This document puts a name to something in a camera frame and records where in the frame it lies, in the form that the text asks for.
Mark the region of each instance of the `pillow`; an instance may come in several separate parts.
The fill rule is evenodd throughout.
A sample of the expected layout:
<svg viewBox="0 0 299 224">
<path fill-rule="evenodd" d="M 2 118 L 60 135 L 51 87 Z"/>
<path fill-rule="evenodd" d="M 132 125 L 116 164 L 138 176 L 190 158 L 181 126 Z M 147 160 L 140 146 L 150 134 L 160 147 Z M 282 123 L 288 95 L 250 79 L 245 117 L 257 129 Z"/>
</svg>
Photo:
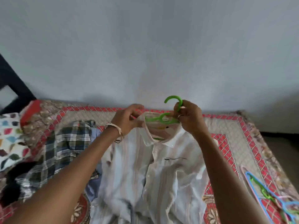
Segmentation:
<svg viewBox="0 0 299 224">
<path fill-rule="evenodd" d="M 0 115 L 0 171 L 31 155 L 22 135 L 18 113 Z"/>
</svg>

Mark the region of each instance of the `silver ring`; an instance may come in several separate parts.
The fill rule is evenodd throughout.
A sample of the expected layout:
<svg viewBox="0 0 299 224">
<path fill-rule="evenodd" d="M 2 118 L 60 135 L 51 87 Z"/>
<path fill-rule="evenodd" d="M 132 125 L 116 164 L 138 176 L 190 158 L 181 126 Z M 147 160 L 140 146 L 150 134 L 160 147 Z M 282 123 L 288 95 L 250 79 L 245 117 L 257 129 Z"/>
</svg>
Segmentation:
<svg viewBox="0 0 299 224">
<path fill-rule="evenodd" d="M 180 116 L 183 116 L 183 115 L 182 114 L 178 115 L 178 120 L 179 120 Z"/>
</svg>

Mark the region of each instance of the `bracelet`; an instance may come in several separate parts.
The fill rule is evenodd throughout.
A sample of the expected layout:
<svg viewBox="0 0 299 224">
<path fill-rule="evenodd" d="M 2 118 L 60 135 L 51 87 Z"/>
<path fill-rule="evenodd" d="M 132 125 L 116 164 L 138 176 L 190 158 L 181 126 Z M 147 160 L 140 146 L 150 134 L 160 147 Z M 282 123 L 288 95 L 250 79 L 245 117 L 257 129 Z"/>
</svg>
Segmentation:
<svg viewBox="0 0 299 224">
<path fill-rule="evenodd" d="M 110 122 L 106 124 L 105 129 L 107 128 L 107 126 L 113 126 L 118 130 L 121 139 L 115 139 L 114 142 L 120 143 L 123 140 L 123 133 L 121 132 L 121 128 L 113 123 L 110 123 Z"/>
</svg>

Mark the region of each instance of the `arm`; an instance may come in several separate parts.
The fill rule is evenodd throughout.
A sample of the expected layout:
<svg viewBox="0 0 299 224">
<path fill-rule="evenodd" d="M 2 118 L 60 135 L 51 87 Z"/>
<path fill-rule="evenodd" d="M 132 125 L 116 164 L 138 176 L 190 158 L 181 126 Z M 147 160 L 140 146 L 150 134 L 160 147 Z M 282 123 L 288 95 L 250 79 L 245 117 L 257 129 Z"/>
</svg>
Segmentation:
<svg viewBox="0 0 299 224">
<path fill-rule="evenodd" d="M 118 111 L 113 124 L 119 126 L 123 135 L 134 127 L 141 127 L 142 122 L 135 111 L 142 105 L 131 105 Z M 5 224 L 67 224 L 70 222 L 74 207 L 88 183 L 97 163 L 107 148 L 119 137 L 116 128 L 109 126 L 67 167 L 56 174 L 49 182 L 27 200 Z"/>
<path fill-rule="evenodd" d="M 202 150 L 221 223 L 269 223 L 261 208 L 219 151 L 207 129 L 201 109 L 186 100 L 183 101 L 183 106 L 185 108 L 174 114 L 176 117 L 181 115 L 179 121 L 183 128 L 193 135 Z"/>
</svg>

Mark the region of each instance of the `bed frame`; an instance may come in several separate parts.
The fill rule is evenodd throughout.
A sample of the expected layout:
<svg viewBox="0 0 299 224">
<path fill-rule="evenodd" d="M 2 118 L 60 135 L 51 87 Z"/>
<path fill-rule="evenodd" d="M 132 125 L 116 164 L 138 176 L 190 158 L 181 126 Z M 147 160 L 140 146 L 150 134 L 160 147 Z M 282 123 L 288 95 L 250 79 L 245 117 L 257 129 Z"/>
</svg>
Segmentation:
<svg viewBox="0 0 299 224">
<path fill-rule="evenodd" d="M 0 114 L 19 113 L 30 101 L 36 100 L 36 97 L 0 54 L 0 90 L 5 86 L 9 86 L 18 97 L 2 109 Z"/>
</svg>

